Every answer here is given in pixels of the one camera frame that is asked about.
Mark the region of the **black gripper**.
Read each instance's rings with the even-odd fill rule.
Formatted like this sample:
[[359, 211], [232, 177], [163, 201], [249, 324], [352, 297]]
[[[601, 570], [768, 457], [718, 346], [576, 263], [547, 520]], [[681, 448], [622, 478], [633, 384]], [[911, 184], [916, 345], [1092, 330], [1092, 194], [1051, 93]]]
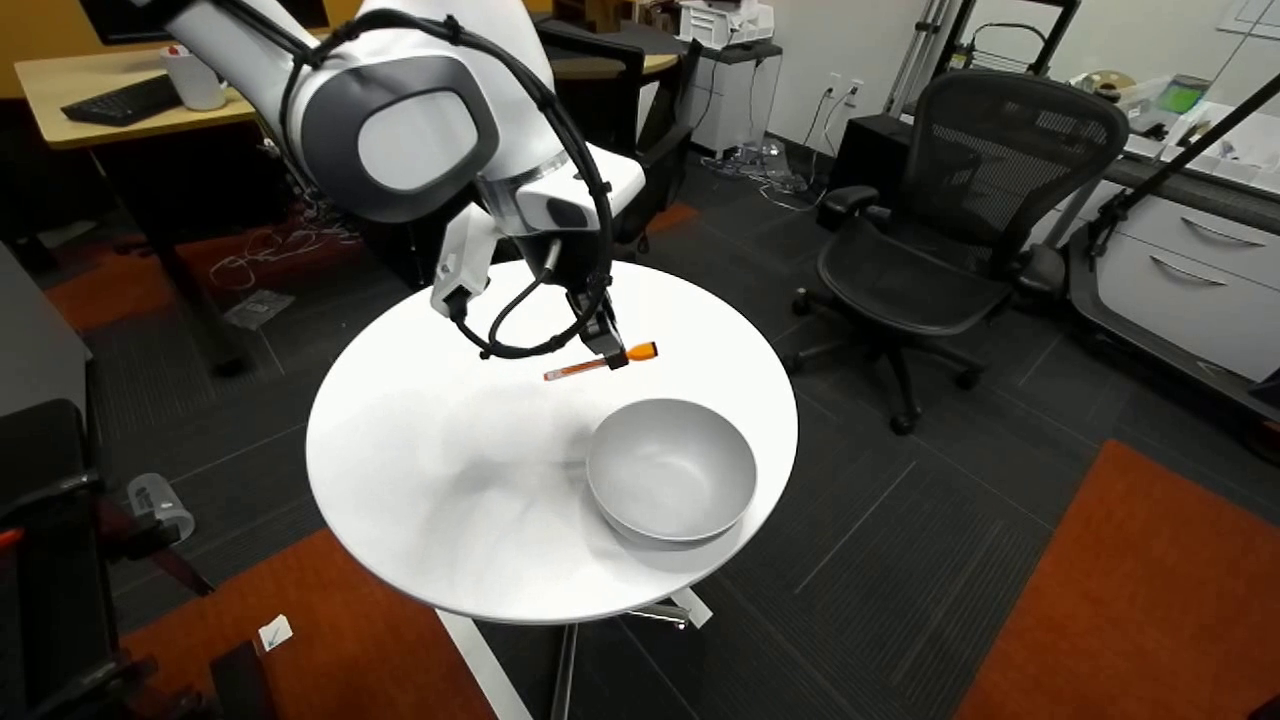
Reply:
[[610, 324], [608, 269], [610, 269], [610, 251], [601, 241], [568, 241], [554, 263], [554, 284], [562, 289], [562, 301], [570, 308], [570, 327], [578, 334], [601, 334], [596, 356], [608, 367], [622, 367], [629, 346]]

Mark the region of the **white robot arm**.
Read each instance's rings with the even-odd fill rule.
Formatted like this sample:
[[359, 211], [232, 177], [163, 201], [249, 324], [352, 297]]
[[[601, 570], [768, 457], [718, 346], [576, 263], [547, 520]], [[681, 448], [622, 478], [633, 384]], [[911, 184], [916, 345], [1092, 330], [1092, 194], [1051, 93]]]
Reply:
[[329, 34], [279, 0], [153, 17], [255, 109], [313, 194], [367, 225], [442, 220], [431, 308], [482, 361], [568, 339], [629, 361], [608, 284], [643, 168], [576, 128], [523, 0], [364, 0]]

